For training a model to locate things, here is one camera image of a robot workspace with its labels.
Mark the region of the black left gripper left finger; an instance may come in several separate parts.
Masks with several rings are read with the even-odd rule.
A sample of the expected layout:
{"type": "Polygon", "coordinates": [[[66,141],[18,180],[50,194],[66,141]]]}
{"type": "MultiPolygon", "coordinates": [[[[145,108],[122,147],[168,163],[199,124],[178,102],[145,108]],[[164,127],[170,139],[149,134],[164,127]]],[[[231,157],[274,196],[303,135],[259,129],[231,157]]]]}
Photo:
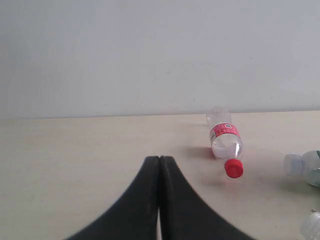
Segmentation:
{"type": "Polygon", "coordinates": [[[160,159],[145,158],[121,197],[70,240],[155,240],[158,220],[160,159]]]}

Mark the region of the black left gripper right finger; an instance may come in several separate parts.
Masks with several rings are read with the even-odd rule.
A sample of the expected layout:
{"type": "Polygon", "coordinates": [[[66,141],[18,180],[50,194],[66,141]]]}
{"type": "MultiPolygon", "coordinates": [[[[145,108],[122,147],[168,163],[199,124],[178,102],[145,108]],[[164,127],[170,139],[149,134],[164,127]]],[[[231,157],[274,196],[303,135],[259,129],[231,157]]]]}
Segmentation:
{"type": "Polygon", "coordinates": [[[158,207],[163,240],[251,240],[194,191],[175,159],[159,159],[158,207]]]}

